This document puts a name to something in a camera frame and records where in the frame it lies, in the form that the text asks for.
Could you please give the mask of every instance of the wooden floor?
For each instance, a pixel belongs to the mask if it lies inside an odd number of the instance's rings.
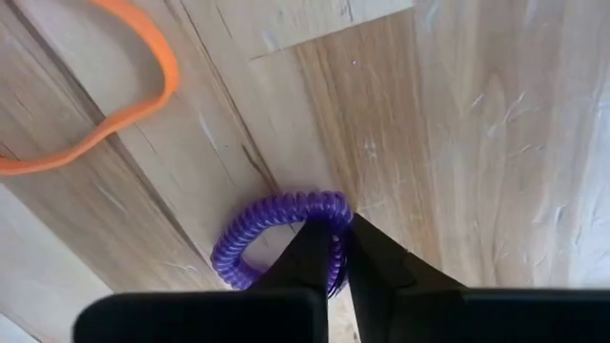
[[[610,286],[610,2],[133,2],[181,88],[65,168],[0,178],[0,341],[67,342],[110,293],[225,288],[223,226],[285,191],[346,192],[469,286]],[[60,151],[162,83],[89,2],[0,1],[0,154]],[[332,342],[359,341],[351,306],[331,301]]]

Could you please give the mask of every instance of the rubber band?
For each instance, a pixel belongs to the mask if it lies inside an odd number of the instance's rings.
[[[29,161],[17,161],[0,157],[0,175],[41,172],[64,166],[89,151],[110,134],[125,129],[134,122],[161,109],[177,90],[179,84],[178,63],[170,45],[153,21],[128,0],[90,1],[117,16],[144,40],[163,71],[165,78],[163,91],[153,99],[142,101],[112,114],[80,143],[65,151]]]

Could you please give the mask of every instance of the purple coiled cord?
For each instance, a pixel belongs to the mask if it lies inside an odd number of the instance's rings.
[[[345,279],[344,233],[353,213],[341,192],[310,192],[274,195],[255,201],[238,215],[216,242],[212,266],[218,275],[238,290],[249,288],[262,274],[248,265],[241,254],[266,229],[307,219],[329,223],[332,235],[328,266],[328,295],[336,295]]]

